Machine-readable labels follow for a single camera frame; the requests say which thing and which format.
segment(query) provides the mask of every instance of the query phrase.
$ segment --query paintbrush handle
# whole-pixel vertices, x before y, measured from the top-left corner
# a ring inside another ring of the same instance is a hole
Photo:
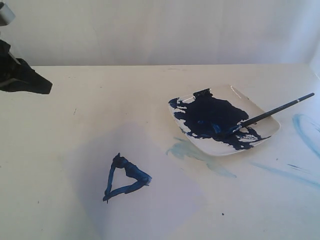
[[[299,103],[299,102],[301,102],[303,100],[306,100],[306,99],[312,97],[313,95],[315,95],[315,94],[314,93],[310,93],[308,95],[305,95],[303,97],[298,98],[297,100],[288,102],[285,105],[279,106],[279,107],[277,107],[275,109],[272,109],[270,111],[267,111],[267,112],[265,112],[265,113],[263,113],[263,114],[261,114],[259,116],[256,116],[256,117],[251,118],[251,119],[249,119],[247,121],[244,121],[244,122],[240,123],[241,124],[241,128],[245,128],[245,127],[247,127],[247,126],[249,126],[251,124],[254,124],[254,123],[256,123],[256,122],[258,122],[258,121],[260,121],[262,119],[270,117],[271,115],[276,114],[276,113],[278,113],[278,112],[280,112],[280,111],[282,111],[284,109],[287,109],[287,108],[291,107],[292,105],[295,105],[295,104],[297,104],[297,103]]]

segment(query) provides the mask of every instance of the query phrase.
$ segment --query paint palette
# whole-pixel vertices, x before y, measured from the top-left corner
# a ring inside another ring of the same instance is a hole
[[[263,114],[264,111],[231,85],[208,88],[169,101],[173,118],[200,150],[212,156],[230,155],[261,144],[279,129],[272,116],[222,138],[216,134]]]

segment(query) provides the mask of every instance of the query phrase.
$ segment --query white wall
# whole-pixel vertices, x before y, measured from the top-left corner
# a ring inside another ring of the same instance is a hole
[[[4,2],[16,19],[0,29],[1,38],[32,65],[309,63],[318,58],[320,0]]]

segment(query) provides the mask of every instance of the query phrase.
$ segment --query white square plate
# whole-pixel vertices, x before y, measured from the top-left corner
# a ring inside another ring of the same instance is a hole
[[[264,113],[231,85],[208,88],[171,99],[169,109],[188,139],[212,156],[230,155],[253,148],[280,129],[280,123],[269,116],[231,136],[218,137],[214,131],[217,126],[225,131]]]

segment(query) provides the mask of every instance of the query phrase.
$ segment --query paintbrush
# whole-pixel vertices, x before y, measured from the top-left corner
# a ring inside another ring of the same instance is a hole
[[[295,105],[295,104],[297,104],[297,103],[299,103],[299,102],[301,102],[303,100],[306,100],[306,99],[312,97],[313,95],[315,95],[315,94],[314,93],[310,93],[308,95],[305,95],[303,97],[298,98],[297,100],[288,102],[287,104],[284,104],[284,105],[279,106],[279,107],[277,107],[275,109],[267,111],[267,112],[265,112],[265,113],[263,113],[263,114],[261,114],[259,116],[256,116],[256,117],[251,118],[251,119],[249,119],[247,121],[241,122],[241,123],[239,123],[239,124],[237,124],[235,126],[232,126],[226,131],[219,131],[219,132],[215,131],[215,133],[221,138],[227,138],[228,136],[230,136],[230,135],[234,134],[235,132],[239,131],[240,129],[245,128],[245,127],[247,127],[247,126],[249,126],[251,124],[255,124],[256,122],[258,122],[258,121],[260,121],[262,119],[265,119],[267,117],[270,117],[271,115],[276,114],[276,113],[278,113],[278,112],[280,112],[280,111],[282,111],[284,109],[287,109],[287,108],[291,107],[292,105]]]

